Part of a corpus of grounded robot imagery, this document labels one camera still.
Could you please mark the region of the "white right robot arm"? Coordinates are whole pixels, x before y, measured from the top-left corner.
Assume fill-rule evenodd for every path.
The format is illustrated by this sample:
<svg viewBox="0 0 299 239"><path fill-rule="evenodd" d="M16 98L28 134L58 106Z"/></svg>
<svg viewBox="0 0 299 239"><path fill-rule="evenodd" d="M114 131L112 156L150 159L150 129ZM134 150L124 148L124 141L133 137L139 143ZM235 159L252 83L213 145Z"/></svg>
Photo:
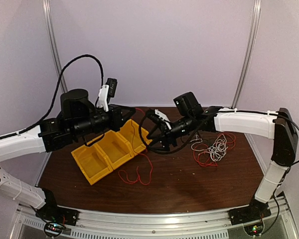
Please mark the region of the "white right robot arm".
<svg viewBox="0 0 299 239"><path fill-rule="evenodd" d="M278 111L258 112L239 110L222 106L203 108L193 92L187 92L176 98L174 103L181 118L171 121L160 110L149 109L143 121L151 120L153 129L146 136L151 140L146 148L156 154L173 154L189 144L186 140L178 145L178 140L197 132L234 132L272 141L272 156L258 188L248 206L240 214L249 219L257 219L273 198L283 178L296 162L298 134L290 112L286 108Z"/></svg>

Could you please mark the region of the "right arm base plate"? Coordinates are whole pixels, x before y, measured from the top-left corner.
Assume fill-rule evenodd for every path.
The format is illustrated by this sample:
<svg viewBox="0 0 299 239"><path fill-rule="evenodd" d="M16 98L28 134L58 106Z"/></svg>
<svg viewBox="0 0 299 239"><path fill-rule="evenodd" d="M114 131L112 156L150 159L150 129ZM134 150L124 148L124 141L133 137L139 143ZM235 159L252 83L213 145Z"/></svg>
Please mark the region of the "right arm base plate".
<svg viewBox="0 0 299 239"><path fill-rule="evenodd" d="M246 224L253 221L259 221L265 217L269 217L271 215L271 211L267 208L260 211L256 208L245 206L241 208L230 209L228 214L231 225L238 225Z"/></svg>

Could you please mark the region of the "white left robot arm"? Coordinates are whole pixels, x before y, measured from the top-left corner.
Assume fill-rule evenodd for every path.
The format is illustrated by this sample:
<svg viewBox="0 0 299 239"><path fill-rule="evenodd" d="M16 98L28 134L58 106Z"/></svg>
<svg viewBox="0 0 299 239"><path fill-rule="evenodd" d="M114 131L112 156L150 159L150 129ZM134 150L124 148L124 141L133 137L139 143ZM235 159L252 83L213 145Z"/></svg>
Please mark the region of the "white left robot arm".
<svg viewBox="0 0 299 239"><path fill-rule="evenodd" d="M0 136L0 162L16 157L64 148L80 138L106 130L119 131L135 114L134 107L108 104L107 87L101 89L101 102L95 106L88 91L74 89L60 96L61 112L32 129ZM57 221L62 216L52 191L31 186L0 167L0 192L32 206L41 217Z"/></svg>

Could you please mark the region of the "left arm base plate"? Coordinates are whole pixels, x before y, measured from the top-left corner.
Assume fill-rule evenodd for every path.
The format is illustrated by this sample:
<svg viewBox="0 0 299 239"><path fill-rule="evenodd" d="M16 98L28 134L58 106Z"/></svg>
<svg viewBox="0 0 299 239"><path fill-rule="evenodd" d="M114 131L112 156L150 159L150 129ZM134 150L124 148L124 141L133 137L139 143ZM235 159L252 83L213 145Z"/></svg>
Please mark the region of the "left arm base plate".
<svg viewBox="0 0 299 239"><path fill-rule="evenodd" d="M69 226L76 226L79 214L77 210L60 207L54 203L46 203L40 209L35 209L35 213L46 221Z"/></svg>

